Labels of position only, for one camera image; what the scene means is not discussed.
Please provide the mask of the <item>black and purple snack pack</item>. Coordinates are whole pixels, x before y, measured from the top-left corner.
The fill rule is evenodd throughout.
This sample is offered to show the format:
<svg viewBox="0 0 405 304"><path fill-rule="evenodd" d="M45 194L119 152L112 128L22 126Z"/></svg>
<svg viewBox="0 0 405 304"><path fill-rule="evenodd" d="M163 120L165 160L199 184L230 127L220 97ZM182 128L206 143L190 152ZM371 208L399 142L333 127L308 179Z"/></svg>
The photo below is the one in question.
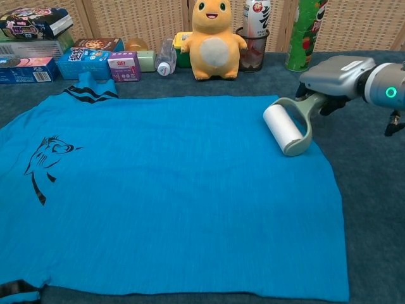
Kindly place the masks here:
<svg viewBox="0 0 405 304"><path fill-rule="evenodd" d="M18 8L0 16L0 30L10 39L53 40L73 26L64 8Z"/></svg>

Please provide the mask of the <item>small purple box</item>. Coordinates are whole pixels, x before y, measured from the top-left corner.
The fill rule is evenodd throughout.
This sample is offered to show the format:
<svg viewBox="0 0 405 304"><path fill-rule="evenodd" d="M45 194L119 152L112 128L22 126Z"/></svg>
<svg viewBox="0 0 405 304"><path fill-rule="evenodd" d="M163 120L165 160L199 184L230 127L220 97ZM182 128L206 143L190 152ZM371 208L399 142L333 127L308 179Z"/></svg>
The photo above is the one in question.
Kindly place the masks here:
<svg viewBox="0 0 405 304"><path fill-rule="evenodd" d="M112 52L108 58L108 65L115 82L138 82L141 79L136 51Z"/></svg>

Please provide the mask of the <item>pale green lint roller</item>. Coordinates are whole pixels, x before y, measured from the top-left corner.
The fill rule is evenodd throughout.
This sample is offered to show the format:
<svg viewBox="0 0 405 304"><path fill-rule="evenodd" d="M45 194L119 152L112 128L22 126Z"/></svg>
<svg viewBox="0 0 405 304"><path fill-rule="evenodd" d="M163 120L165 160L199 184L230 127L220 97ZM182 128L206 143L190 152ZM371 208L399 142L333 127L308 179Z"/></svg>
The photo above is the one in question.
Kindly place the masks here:
<svg viewBox="0 0 405 304"><path fill-rule="evenodd" d="M311 116L326 101L326 97L320 93L315 93L303 101L279 98L263 112L263 119L284 155L298 156L310 147L313 133ZM293 107L303 118L306 126L305 134L302 134L287 112L288 106Z"/></svg>

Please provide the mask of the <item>green and white box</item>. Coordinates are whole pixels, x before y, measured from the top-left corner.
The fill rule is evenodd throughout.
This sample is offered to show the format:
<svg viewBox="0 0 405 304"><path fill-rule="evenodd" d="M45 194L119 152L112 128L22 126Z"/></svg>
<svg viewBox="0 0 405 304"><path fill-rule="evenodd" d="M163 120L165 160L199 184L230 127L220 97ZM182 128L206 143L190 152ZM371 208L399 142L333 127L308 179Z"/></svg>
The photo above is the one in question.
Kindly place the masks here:
<svg viewBox="0 0 405 304"><path fill-rule="evenodd" d="M62 33L54 40L17 40L7 38L0 31L0 58L60 58L74 45L70 31Z"/></svg>

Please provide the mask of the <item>blue cookie box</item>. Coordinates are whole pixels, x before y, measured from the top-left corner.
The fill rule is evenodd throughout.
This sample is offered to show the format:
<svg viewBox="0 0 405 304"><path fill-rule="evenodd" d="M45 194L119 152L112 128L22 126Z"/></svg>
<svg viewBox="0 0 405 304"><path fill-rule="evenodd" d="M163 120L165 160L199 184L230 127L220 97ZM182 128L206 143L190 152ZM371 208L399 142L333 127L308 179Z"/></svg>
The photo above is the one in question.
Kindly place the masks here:
<svg viewBox="0 0 405 304"><path fill-rule="evenodd" d="M86 47L71 47L56 64L65 80L78 80L81 73L90 72L96 80L108 80L110 51Z"/></svg>

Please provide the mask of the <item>dark blue table carpet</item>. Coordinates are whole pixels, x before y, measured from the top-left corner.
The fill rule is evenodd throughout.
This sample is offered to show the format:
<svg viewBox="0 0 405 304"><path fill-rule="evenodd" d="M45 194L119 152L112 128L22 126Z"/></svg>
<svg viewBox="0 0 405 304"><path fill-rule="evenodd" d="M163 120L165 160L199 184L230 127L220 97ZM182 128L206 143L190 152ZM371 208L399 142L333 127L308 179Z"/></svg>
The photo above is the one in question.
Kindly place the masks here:
<svg viewBox="0 0 405 304"><path fill-rule="evenodd" d="M239 80L196 82L187 69L173 77L146 73L141 84L118 84L123 98L229 93L293 95L298 74L284 56L270 53L258 73ZM345 110L315 120L315 139L332 162L343 194L349 246L349 304L405 304L405 131L382 134L384 110L353 101ZM40 298L19 304L326 304L324 301L263 298L252 294L162 294L125 296L44 287Z"/></svg>

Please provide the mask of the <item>brown cookie box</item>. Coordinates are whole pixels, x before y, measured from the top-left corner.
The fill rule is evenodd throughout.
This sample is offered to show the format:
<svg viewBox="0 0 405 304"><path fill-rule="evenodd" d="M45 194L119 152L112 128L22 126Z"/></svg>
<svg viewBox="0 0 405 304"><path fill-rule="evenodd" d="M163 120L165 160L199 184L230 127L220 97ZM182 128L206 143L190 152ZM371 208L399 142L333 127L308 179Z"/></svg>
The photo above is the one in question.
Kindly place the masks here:
<svg viewBox="0 0 405 304"><path fill-rule="evenodd" d="M95 38L95 39L79 39L73 47L98 49L102 51L124 51L124 44L121 38Z"/></svg>

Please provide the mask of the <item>woven folding screen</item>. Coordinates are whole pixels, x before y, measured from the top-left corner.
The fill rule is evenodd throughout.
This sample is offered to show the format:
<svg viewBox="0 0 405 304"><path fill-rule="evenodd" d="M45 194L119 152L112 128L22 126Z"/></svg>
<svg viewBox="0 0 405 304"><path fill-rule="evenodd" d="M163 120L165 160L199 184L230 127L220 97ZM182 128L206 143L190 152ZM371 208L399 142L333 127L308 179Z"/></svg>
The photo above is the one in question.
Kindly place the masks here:
<svg viewBox="0 0 405 304"><path fill-rule="evenodd" d="M0 0L0 16L20 7L65 8L74 39L140 37L157 49L192 29L196 0ZM405 0L328 0L315 49L405 51Z"/></svg>

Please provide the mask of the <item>clear plastic water bottle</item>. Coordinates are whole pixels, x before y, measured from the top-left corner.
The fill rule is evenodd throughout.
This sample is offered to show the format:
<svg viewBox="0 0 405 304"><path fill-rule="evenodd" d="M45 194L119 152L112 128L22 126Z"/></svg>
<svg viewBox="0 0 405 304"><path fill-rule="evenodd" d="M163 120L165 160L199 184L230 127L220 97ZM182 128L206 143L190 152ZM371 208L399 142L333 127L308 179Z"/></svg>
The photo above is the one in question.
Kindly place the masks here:
<svg viewBox="0 0 405 304"><path fill-rule="evenodd" d="M173 47L173 39L165 39L161 44L161 49L156 56L156 71L161 76L168 76L175 71L177 63L177 53Z"/></svg>

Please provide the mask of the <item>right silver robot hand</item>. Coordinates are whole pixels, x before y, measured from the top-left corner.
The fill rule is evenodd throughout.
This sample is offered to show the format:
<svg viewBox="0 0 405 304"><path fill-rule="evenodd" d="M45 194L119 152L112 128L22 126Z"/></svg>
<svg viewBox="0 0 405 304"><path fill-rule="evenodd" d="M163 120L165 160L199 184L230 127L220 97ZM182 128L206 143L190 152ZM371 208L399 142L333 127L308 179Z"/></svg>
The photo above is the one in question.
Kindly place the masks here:
<svg viewBox="0 0 405 304"><path fill-rule="evenodd" d="M328 116L364 94L366 78L376 66L370 57L333 56L299 76L295 99L303 101L314 93L324 95L327 101L319 113Z"/></svg>

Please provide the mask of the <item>drink bottle with white label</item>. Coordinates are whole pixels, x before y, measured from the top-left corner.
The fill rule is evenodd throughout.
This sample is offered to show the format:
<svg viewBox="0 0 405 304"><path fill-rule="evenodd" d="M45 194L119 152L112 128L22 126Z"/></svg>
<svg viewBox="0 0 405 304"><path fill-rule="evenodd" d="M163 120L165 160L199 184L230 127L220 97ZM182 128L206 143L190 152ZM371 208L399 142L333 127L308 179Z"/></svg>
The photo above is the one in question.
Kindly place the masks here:
<svg viewBox="0 0 405 304"><path fill-rule="evenodd" d="M271 0L245 0L243 34L250 38L264 37L271 14Z"/></svg>

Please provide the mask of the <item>blue t-shirt with cat print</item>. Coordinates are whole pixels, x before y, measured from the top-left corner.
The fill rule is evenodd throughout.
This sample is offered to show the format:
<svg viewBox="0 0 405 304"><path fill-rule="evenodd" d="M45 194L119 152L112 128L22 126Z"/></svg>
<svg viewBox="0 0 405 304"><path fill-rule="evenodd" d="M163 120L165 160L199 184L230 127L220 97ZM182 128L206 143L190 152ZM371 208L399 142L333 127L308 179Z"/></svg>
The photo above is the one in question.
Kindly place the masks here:
<svg viewBox="0 0 405 304"><path fill-rule="evenodd" d="M88 73L0 128L0 304L45 285L346 302L342 198L274 96L122 99Z"/></svg>

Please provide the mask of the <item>yellow plush toy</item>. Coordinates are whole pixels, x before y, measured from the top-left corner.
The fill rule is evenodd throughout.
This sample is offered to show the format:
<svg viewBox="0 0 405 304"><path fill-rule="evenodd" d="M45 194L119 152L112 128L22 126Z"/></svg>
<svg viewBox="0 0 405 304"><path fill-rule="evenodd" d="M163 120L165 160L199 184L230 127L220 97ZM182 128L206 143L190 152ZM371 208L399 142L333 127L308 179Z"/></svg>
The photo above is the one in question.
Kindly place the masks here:
<svg viewBox="0 0 405 304"><path fill-rule="evenodd" d="M197 81L237 78L240 51L247 49L247 43L232 32L231 21L230 0L196 0L192 33L184 40L180 52L189 54Z"/></svg>

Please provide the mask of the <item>blue and pink biscuit box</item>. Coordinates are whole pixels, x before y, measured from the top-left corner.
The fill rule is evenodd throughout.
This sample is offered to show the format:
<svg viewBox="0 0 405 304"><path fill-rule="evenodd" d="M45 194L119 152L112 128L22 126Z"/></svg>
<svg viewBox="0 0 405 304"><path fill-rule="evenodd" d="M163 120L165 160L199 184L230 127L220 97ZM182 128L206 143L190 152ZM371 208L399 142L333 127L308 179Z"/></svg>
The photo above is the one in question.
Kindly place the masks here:
<svg viewBox="0 0 405 304"><path fill-rule="evenodd" d="M58 75L52 57L0 58L0 84L53 82Z"/></svg>

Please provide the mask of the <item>pale green soap box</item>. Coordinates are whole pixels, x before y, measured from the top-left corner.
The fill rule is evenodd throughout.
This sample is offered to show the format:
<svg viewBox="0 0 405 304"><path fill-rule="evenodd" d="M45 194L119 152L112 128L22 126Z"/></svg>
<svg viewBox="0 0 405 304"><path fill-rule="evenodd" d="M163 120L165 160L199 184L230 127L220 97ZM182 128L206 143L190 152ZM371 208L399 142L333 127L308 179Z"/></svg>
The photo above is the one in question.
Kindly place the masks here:
<svg viewBox="0 0 405 304"><path fill-rule="evenodd" d="M156 52L155 51L137 51L137 58L139 61L140 70L144 72L154 72Z"/></svg>

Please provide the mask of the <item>green chips can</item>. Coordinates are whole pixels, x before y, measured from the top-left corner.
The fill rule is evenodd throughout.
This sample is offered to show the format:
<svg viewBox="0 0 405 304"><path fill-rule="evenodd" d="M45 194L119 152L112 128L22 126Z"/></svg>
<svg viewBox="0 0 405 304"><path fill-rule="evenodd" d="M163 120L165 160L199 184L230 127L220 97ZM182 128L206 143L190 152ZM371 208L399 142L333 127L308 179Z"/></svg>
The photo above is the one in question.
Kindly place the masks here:
<svg viewBox="0 0 405 304"><path fill-rule="evenodd" d="M285 66L294 72L308 69L328 0L299 0Z"/></svg>

